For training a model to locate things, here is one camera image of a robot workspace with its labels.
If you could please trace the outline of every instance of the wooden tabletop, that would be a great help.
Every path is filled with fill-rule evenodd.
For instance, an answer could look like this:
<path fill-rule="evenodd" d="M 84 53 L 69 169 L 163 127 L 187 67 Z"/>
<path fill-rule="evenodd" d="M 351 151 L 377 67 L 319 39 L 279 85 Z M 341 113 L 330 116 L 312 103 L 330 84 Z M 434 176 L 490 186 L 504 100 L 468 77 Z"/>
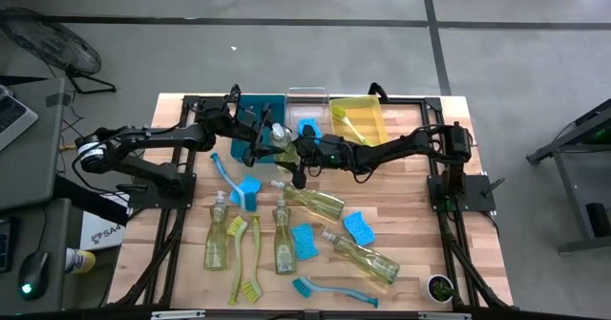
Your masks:
<path fill-rule="evenodd" d="M 153 118 L 153 127 L 169 127 L 178 122 L 183 94 L 161 94 Z M 463 96 L 442 96 L 443 114 L 447 123 L 456 120 L 472 133 L 466 98 Z M 318 106 L 287 105 L 288 122 L 300 117 L 325 116 Z M 420 112 L 413 105 L 383 105 L 383 118 L 390 139 L 410 133 L 422 125 Z M 323 130 L 330 132 L 328 119 L 321 119 Z M 306 188 L 323 190 L 346 201 L 343 215 L 362 211 L 365 221 L 375 232 L 371 247 L 388 256 L 401 266 L 398 278 L 391 286 L 374 282 L 351 262 L 333 252 L 331 244 L 320 236 L 325 226 L 335 232 L 346 233 L 341 223 L 313 216 L 298 203 L 289 202 L 293 208 L 291 226 L 310 223 L 314 227 L 316 246 L 320 254 L 299 262 L 296 275 L 280 276 L 274 273 L 273 237 L 274 221 L 272 209 L 276 206 L 279 192 L 269 184 L 272 179 L 289 181 L 290 175 L 278 171 L 271 164 L 257 164 L 247 168 L 229 155 L 231 140 L 218 138 L 213 151 L 198 153 L 195 172 L 198 175 L 196 196 L 193 207 L 187 212 L 180 245 L 179 262 L 174 283 L 172 308 L 175 309 L 324 309 L 324 310 L 373 310 L 345 295 L 314 293 L 310 298 L 302 297 L 291 281 L 298 275 L 310 277 L 314 283 L 329 287 L 354 288 L 380 300 L 379 310 L 427 310 L 448 309 L 449 306 L 433 305 L 420 295 L 420 280 L 431 274 L 445 274 L 439 226 L 436 215 L 431 211 L 426 177 L 430 174 L 428 160 L 423 156 L 395 160 L 381 165 L 365 184 L 357 184 L 349 172 L 325 170 L 317 178 L 308 177 Z M 260 178 L 263 187 L 257 196 L 257 214 L 261 216 L 262 257 L 259 264 L 259 281 L 263 297 L 256 304 L 250 304 L 242 295 L 239 304 L 229 306 L 229 294 L 236 268 L 233 240 L 230 241 L 229 269 L 226 271 L 205 271 L 203 254 L 210 216 L 208 207 L 214 203 L 217 190 L 230 191 L 214 164 L 210 154 L 217 152 L 234 181 L 241 181 L 244 174 Z M 172 149 L 147 150 L 145 159 L 155 163 L 169 161 Z M 481 172 L 477 147 L 473 157 L 465 165 L 468 174 Z M 230 207 L 229 220 L 237 214 L 236 206 Z M 249 222 L 242 239 L 242 280 L 250 278 L 253 270 L 254 244 L 250 213 L 240 214 Z M 125 237 L 115 276 L 110 290 L 109 302 L 122 297 L 148 265 L 158 227 L 159 210 L 142 211 L 132 219 L 126 228 Z M 507 282 L 500 246 L 495 229 L 489 220 L 479 213 L 465 213 L 472 261 L 495 293 L 508 304 L 512 297 Z M 170 219 L 169 229 L 174 220 Z M 162 290 L 166 262 L 159 270 L 156 300 Z M 457 266 L 458 284 L 461 295 L 467 302 L 464 273 Z"/>

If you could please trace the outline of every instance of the gray floor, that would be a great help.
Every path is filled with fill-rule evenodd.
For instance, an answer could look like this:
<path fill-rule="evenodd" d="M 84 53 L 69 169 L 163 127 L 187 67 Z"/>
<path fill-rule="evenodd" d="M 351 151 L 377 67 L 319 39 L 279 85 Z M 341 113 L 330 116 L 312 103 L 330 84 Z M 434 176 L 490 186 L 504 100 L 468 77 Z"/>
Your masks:
<path fill-rule="evenodd" d="M 439 20 L 608 22 L 611 0 L 434 0 Z M 0 0 L 48 14 L 426 19 L 423 0 Z M 101 54 L 115 95 L 80 96 L 82 132 L 150 121 L 161 92 L 247 92 L 326 86 L 439 95 L 427 29 L 70 25 Z M 609 98 L 609 32 L 442 30 L 453 95 L 466 96 L 495 192 L 503 257 L 523 309 L 609 317 L 611 250 L 559 257 L 579 233 L 551 161 L 524 159 Z M 49 76 L 0 40 L 0 73 Z M 128 112 L 137 104 L 137 112 Z M 91 177 L 112 186 L 120 176 Z"/>

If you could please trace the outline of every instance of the yellow tray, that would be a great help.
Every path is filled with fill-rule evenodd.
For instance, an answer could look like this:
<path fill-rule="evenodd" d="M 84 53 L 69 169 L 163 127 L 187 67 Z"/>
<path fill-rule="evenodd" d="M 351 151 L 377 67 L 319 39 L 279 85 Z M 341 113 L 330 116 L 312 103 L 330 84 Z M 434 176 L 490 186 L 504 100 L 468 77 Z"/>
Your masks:
<path fill-rule="evenodd" d="M 389 134 L 382 117 L 382 108 L 377 96 L 358 96 L 340 99 L 332 99 L 330 106 L 341 106 L 346 110 L 346 116 L 356 130 L 373 145 L 386 143 L 389 141 Z M 354 135 L 354 132 L 339 119 L 331 116 L 331 127 L 333 134 L 343 136 L 352 142 L 361 143 Z"/>

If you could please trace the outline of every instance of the green light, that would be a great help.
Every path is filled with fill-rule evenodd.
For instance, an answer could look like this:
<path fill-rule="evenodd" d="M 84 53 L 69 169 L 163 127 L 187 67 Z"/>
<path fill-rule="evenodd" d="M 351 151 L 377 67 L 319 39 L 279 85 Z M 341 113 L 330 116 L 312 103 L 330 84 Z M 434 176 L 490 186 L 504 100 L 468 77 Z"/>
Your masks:
<path fill-rule="evenodd" d="M 32 292 L 32 286 L 30 285 L 30 283 L 26 283 L 21 287 L 21 291 L 23 291 L 24 293 L 30 293 Z"/>

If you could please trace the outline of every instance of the dish soap bottle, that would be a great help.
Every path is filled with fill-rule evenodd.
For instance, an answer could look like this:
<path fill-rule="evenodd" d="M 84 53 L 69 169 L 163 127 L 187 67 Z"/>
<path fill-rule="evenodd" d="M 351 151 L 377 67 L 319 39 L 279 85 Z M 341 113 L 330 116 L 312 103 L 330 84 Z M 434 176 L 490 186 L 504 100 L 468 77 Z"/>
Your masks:
<path fill-rule="evenodd" d="M 290 182 L 272 181 L 272 185 L 283 190 L 284 198 L 303 203 L 310 211 L 331 220 L 339 220 L 346 202 L 331 195 L 314 190 L 298 190 Z"/>
<path fill-rule="evenodd" d="M 271 133 L 269 135 L 269 143 L 272 145 L 284 149 L 284 153 L 274 154 L 274 160 L 280 162 L 295 162 L 299 161 L 297 155 L 297 149 L 292 142 L 290 130 L 284 128 L 280 123 L 274 123 L 271 126 Z M 278 169 L 283 172 L 288 172 L 282 166 L 278 166 Z"/>
<path fill-rule="evenodd" d="M 290 234 L 290 212 L 286 207 L 284 198 L 280 195 L 278 206 L 272 210 L 274 222 L 276 223 L 276 235 L 274 236 L 274 261 L 277 274 L 290 274 L 297 272 L 297 256 L 295 255 L 295 243 Z"/>
<path fill-rule="evenodd" d="M 323 237 L 333 243 L 333 250 L 351 260 L 370 275 L 392 284 L 399 273 L 399 265 L 382 254 L 357 245 L 345 235 L 337 235 L 325 228 Z"/>
<path fill-rule="evenodd" d="M 210 228 L 206 236 L 206 253 L 203 268 L 219 271 L 227 268 L 227 207 L 224 192 L 217 192 L 217 200 L 210 206 Z"/>

